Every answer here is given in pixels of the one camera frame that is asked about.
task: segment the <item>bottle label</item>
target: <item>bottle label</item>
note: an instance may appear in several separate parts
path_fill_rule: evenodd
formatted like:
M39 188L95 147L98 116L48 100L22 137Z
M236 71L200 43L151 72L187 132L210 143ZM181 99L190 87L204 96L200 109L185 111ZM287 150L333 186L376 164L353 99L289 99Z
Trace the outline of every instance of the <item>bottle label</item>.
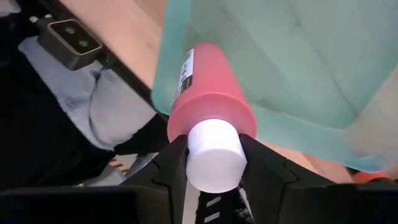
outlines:
M184 56L184 61L181 68L180 81L178 82L177 98L181 93L187 90L192 85L193 75L193 49L187 52Z

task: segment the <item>white label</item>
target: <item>white label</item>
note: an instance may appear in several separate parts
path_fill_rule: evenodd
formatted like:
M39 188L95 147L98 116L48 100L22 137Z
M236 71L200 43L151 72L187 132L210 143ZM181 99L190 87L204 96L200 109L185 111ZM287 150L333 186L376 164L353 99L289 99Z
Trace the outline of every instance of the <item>white label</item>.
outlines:
M193 49L187 52L184 56L184 61L181 67L180 81L178 82L177 92L175 97L177 98L182 92L192 85L193 75Z
M213 200L209 201L206 203L206 207L212 206L215 203L219 202L221 200L221 196L218 196L217 198L214 198Z
M215 220L216 218L220 217L220 212L214 213L212 215L209 215L205 218L205 223L208 223L212 220Z

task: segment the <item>pink bottle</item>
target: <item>pink bottle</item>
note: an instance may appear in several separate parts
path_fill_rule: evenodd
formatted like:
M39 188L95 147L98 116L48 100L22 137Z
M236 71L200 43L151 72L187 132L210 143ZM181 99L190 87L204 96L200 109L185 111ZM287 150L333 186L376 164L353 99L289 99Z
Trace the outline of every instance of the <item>pink bottle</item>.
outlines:
M238 134L256 137L256 119L222 50L195 45L184 57L167 126L170 142L188 135L186 173L197 189L220 193L238 186L246 157Z

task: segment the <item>teal plastic bag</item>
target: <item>teal plastic bag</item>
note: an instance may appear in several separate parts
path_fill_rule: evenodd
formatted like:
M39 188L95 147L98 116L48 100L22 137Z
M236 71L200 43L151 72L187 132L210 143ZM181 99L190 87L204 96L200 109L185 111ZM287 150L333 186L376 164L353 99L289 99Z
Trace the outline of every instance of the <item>teal plastic bag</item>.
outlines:
M214 42L251 103L258 139L387 169L398 161L397 12L393 0L169 0L152 101L169 114L183 55Z

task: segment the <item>wooden table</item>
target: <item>wooden table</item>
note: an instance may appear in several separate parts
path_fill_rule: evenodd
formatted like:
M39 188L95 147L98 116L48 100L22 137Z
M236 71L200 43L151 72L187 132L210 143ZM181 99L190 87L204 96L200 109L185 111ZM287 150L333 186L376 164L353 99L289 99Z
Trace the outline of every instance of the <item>wooden table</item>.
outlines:
M136 76L152 88L166 0L60 0ZM273 150L335 182L351 182L341 165L268 144Z

